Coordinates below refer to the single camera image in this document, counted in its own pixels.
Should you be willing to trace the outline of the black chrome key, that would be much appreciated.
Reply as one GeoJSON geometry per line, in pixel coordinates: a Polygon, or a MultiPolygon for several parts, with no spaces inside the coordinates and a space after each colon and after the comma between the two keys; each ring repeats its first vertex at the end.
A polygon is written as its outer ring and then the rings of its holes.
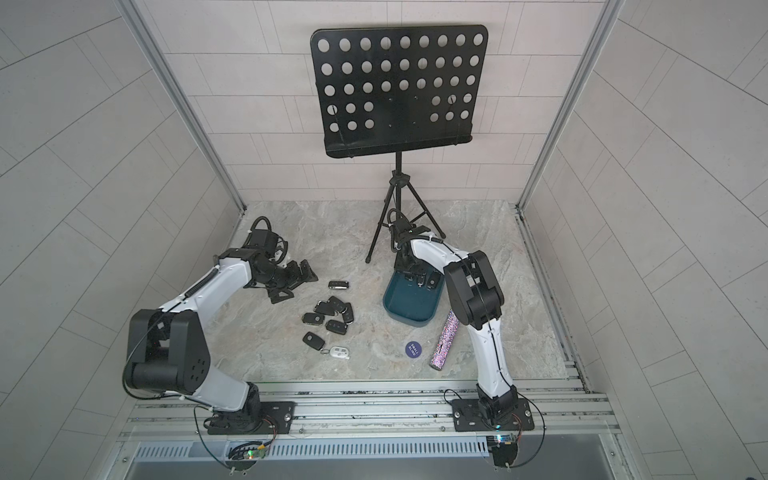
{"type": "Polygon", "coordinates": [[[346,280],[331,280],[328,282],[328,288],[330,290],[348,290],[350,283],[346,280]]]}

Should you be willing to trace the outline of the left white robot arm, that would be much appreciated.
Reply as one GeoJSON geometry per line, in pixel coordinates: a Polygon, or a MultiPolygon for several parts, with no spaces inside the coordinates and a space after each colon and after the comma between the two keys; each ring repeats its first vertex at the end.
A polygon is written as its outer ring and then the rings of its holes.
{"type": "Polygon", "coordinates": [[[264,417],[257,386],[214,367],[204,326],[242,289],[263,290],[277,304],[317,281],[307,261],[288,260],[287,253],[287,241],[260,216],[244,244],[216,256],[193,286],[156,309],[136,312],[122,372],[125,392],[142,400],[185,397],[211,409],[211,427],[225,433],[256,428],[264,417]]]}

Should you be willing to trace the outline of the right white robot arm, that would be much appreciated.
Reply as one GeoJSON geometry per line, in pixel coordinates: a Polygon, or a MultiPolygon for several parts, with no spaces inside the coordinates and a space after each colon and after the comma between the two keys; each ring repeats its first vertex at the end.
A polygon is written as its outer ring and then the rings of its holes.
{"type": "Polygon", "coordinates": [[[425,287],[434,278],[447,288],[451,310],[470,335],[481,415],[489,423],[499,423],[518,406],[519,396],[501,342],[505,298],[487,255],[450,246],[396,208],[386,217],[396,274],[425,287]]]}

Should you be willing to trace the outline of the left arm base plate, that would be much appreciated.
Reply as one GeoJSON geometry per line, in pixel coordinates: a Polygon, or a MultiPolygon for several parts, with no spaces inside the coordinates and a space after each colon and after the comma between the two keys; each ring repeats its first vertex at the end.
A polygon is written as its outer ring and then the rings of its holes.
{"type": "Polygon", "coordinates": [[[209,435],[288,434],[296,403],[262,402],[257,408],[247,403],[237,412],[217,412],[203,422],[209,435]]]}

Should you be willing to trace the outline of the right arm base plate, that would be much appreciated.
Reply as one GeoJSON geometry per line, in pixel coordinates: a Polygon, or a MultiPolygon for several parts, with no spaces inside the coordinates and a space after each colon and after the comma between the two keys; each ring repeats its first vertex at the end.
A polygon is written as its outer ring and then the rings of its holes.
{"type": "Polygon", "coordinates": [[[535,428],[530,404],[522,398],[501,410],[479,399],[456,398],[449,405],[457,432],[527,432],[535,428]]]}

